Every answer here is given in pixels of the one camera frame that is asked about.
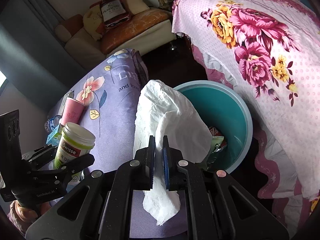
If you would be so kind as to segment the person's left hand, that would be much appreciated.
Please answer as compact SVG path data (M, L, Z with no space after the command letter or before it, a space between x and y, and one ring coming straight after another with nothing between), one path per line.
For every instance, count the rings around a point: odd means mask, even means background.
M26 207L22 207L17 200L15 201L15 211L20 220L25 223L33 223L37 218L46 213L50 208L50 202L41 204L39 207L39 211L35 211Z

